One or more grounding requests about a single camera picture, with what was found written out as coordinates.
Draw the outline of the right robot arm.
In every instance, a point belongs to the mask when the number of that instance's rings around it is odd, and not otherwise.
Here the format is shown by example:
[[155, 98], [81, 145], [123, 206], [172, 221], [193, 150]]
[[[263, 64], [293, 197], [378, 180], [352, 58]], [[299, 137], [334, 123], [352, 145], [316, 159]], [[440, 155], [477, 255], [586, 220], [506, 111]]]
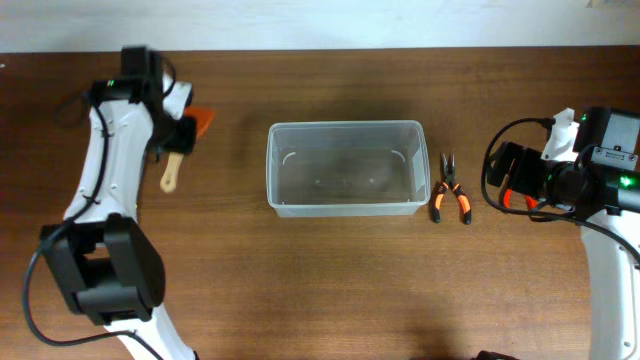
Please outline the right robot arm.
[[481, 185], [500, 189], [493, 208], [534, 222], [579, 227], [591, 294], [592, 359], [639, 356], [639, 116], [570, 108], [535, 124], [543, 150], [490, 141]]

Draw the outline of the orange scraper wooden handle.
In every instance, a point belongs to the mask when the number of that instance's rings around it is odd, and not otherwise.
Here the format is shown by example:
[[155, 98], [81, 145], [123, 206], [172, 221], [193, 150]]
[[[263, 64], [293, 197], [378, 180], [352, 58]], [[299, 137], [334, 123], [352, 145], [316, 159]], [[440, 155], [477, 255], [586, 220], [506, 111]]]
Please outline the orange scraper wooden handle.
[[[198, 141], [207, 131], [215, 117], [215, 111], [210, 108], [190, 106], [184, 111], [186, 118], [195, 121], [195, 141]], [[180, 165], [183, 154], [172, 152], [169, 154], [167, 166], [161, 178], [160, 187], [164, 193], [172, 193], [176, 190]]]

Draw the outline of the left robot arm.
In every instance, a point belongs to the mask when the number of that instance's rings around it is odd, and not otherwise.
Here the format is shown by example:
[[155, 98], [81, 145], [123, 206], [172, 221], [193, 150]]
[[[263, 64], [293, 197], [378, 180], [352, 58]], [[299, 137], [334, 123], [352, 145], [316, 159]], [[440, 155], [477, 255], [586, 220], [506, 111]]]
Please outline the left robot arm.
[[84, 95], [91, 130], [80, 182], [62, 222], [42, 228], [28, 269], [44, 258], [69, 310], [133, 358], [195, 359], [164, 306], [162, 258], [138, 224], [148, 155], [194, 148], [193, 90], [157, 50], [127, 46], [120, 56], [119, 74]]

